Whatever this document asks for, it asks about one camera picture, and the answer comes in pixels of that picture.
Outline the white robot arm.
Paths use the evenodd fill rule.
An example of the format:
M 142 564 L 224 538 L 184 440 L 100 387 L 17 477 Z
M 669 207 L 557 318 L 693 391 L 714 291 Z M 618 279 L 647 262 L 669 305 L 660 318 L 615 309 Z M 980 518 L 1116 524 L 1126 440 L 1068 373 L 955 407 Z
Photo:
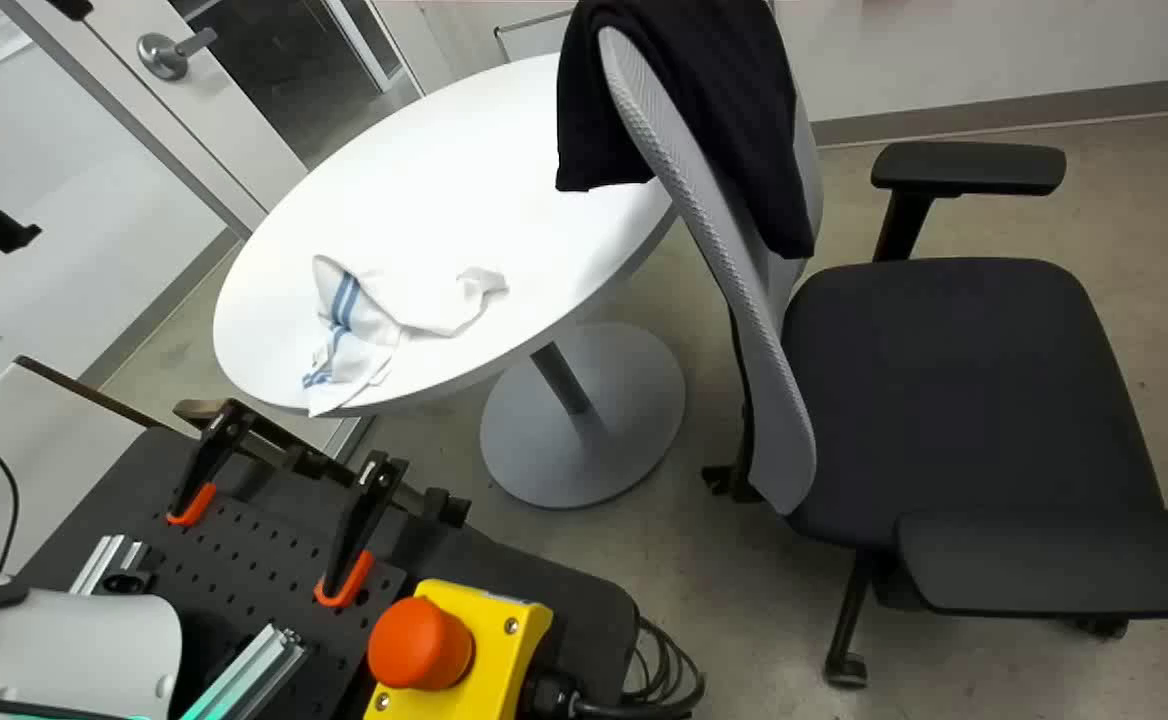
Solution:
M 169 720 L 184 629 L 159 596 L 77 596 L 0 583 L 0 711 Z

